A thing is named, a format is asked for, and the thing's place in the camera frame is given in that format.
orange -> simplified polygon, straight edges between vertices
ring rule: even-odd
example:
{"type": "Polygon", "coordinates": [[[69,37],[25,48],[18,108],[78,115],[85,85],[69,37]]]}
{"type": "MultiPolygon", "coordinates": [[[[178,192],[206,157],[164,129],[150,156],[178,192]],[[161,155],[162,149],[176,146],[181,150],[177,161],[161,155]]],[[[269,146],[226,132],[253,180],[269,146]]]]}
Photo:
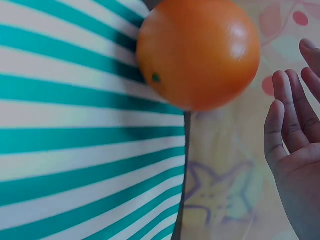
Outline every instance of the orange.
{"type": "Polygon", "coordinates": [[[164,0],[145,19],[136,58],[146,82],[187,111],[218,108],[257,74],[260,41],[229,0],[164,0]]]}

teal and white stripe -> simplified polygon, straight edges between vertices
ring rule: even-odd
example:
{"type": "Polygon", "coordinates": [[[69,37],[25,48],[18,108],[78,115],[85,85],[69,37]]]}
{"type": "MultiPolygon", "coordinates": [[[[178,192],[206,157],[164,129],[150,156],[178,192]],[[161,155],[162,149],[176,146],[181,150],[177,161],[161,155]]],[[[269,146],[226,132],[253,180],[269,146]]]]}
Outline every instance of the teal and white stripe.
{"type": "Polygon", "coordinates": [[[0,2],[0,239],[171,239],[183,113],[144,84],[140,0],[0,2]]]}

hand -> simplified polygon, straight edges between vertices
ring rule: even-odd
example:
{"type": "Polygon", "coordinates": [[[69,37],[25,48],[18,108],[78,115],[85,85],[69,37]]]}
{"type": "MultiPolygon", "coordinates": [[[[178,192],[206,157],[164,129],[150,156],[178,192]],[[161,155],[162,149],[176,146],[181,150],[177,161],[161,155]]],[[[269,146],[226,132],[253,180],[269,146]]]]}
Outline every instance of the hand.
{"type": "MultiPolygon", "coordinates": [[[[320,49],[304,39],[300,51],[309,65],[302,79],[320,102],[320,49]]],[[[276,72],[273,87],[275,101],[264,126],[265,158],[297,236],[319,240],[320,121],[295,71],[276,72]]]]}

